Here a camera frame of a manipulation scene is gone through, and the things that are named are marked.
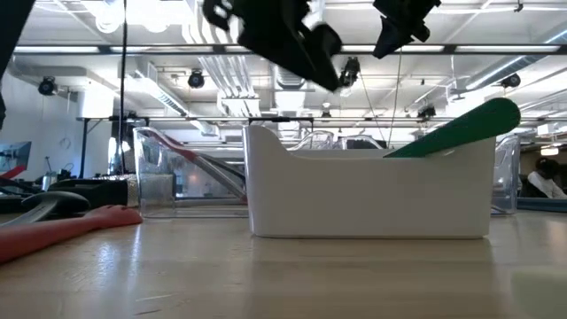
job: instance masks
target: green object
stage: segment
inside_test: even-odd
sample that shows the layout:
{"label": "green object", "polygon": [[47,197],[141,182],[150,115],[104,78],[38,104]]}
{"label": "green object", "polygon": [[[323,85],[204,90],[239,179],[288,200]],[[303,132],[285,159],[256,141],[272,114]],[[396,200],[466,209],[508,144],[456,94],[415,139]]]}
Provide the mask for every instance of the green object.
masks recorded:
{"label": "green object", "polygon": [[514,129],[520,118],[516,103],[503,97],[494,98],[385,157],[419,158],[498,136]]}

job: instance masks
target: metal pole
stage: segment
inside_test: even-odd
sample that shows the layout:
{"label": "metal pole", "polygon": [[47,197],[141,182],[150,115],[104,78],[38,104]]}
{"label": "metal pole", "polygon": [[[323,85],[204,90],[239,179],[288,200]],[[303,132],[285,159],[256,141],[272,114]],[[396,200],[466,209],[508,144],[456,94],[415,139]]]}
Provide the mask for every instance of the metal pole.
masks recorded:
{"label": "metal pole", "polygon": [[87,156],[87,135],[89,134],[89,121],[90,119],[82,120],[81,170],[79,171],[79,178],[83,178],[85,175],[85,157]]}

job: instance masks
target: ceiling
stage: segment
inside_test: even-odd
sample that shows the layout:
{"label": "ceiling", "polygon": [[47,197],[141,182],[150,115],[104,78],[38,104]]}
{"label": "ceiling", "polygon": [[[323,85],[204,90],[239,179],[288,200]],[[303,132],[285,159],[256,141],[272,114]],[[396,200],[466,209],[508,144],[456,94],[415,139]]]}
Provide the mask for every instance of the ceiling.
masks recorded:
{"label": "ceiling", "polygon": [[[130,7],[143,5],[150,0],[130,1]],[[171,25],[163,32],[153,33],[142,25],[132,24],[128,28],[128,44],[186,44],[182,36],[183,17],[193,17],[196,13],[194,0],[161,1]],[[567,3],[564,0],[525,0],[526,10],[521,12],[498,12],[516,6],[516,1],[503,0],[444,0],[442,5],[426,19],[431,30],[428,43],[544,43],[550,36],[567,30]],[[30,15],[20,45],[121,45],[122,30],[109,34],[100,32],[92,13],[93,7],[102,4],[98,0],[59,1],[37,0]],[[323,19],[341,36],[343,43],[373,44],[381,31],[380,13],[368,1],[327,0]],[[319,116],[323,103],[330,103],[334,117],[376,116],[391,117],[414,115],[426,102],[433,103],[438,116],[452,116],[447,103],[454,97],[447,95],[446,86],[454,87],[454,79],[468,79],[489,66],[505,63],[516,56],[419,56],[393,54],[383,59],[370,55],[357,57],[361,62],[359,80],[351,88],[351,94],[341,97],[317,85],[309,83],[303,107],[299,115]],[[337,72],[346,62],[347,56],[336,56],[333,63]],[[80,66],[99,75],[115,87],[120,85],[120,57],[116,56],[16,56],[22,66]],[[187,84],[191,69],[202,68],[197,56],[132,56],[132,65],[148,62],[159,71],[158,82],[182,102],[192,114],[202,116],[222,116],[216,107],[218,88],[205,70],[206,85],[201,89],[191,89]],[[274,69],[268,61],[257,56],[246,56],[245,66],[252,81],[255,93],[260,100],[260,110],[267,113],[276,111],[277,90],[274,86]],[[513,99],[518,105],[530,105],[545,99],[562,89],[567,80],[567,58],[554,56],[544,58],[517,73],[522,84],[516,89],[487,87],[466,94],[465,100],[476,103],[479,98],[502,96]],[[127,97],[133,103],[128,108],[139,114],[160,116],[167,114],[164,106],[135,89],[128,89]],[[427,99],[419,100],[426,93]],[[523,113],[526,117],[539,117],[549,113],[561,114],[567,111],[567,97],[559,93],[545,103],[529,108]]]}

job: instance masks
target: red object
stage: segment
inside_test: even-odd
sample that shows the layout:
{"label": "red object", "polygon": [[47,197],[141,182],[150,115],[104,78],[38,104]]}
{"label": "red object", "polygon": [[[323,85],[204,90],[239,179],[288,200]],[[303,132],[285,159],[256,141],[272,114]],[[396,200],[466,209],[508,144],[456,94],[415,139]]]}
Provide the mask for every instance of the red object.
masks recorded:
{"label": "red object", "polygon": [[79,237],[92,230],[139,223],[142,223],[142,217],[135,209],[125,206],[102,206],[81,218],[2,227],[0,228],[0,263]]}
{"label": "red object", "polygon": [[18,176],[21,172],[25,171],[26,168],[23,165],[17,166],[9,171],[7,171],[6,173],[0,175],[0,177],[5,178],[5,179],[12,179],[16,176]]}

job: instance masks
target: wooden table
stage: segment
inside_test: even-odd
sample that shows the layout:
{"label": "wooden table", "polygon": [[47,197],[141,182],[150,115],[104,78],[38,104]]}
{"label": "wooden table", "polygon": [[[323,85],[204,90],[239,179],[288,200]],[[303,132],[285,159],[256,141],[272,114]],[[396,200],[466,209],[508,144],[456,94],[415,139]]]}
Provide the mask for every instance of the wooden table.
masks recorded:
{"label": "wooden table", "polygon": [[246,219],[146,221],[0,267],[7,318],[524,318],[513,269],[567,264],[567,215],[485,240],[286,240]]}

